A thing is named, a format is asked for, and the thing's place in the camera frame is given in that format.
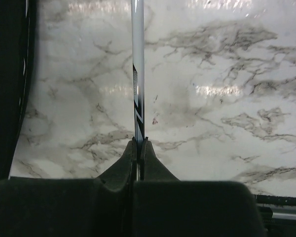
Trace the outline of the black-handled badminton racket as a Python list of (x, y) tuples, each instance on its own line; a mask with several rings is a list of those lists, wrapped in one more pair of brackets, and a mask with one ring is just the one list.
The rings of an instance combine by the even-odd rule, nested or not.
[(141, 161), (141, 151), (145, 139), (145, 40), (144, 2), (142, 0), (131, 1), (131, 26), (137, 180), (142, 180), (144, 167)]

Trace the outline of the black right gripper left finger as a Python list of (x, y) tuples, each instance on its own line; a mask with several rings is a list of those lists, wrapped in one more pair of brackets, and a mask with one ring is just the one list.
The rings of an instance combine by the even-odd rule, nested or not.
[(96, 178), (0, 181), (0, 237), (128, 237), (136, 145)]

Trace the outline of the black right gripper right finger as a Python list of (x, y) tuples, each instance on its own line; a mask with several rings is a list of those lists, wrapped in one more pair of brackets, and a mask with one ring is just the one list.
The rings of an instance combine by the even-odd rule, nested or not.
[(254, 196), (233, 181), (180, 181), (145, 140), (133, 186), (135, 237), (263, 237)]

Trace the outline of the black sport racket bag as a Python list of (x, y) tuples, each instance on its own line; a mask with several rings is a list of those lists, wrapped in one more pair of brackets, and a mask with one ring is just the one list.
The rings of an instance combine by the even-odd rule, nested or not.
[(37, 1), (0, 0), (0, 180), (6, 179), (27, 107)]

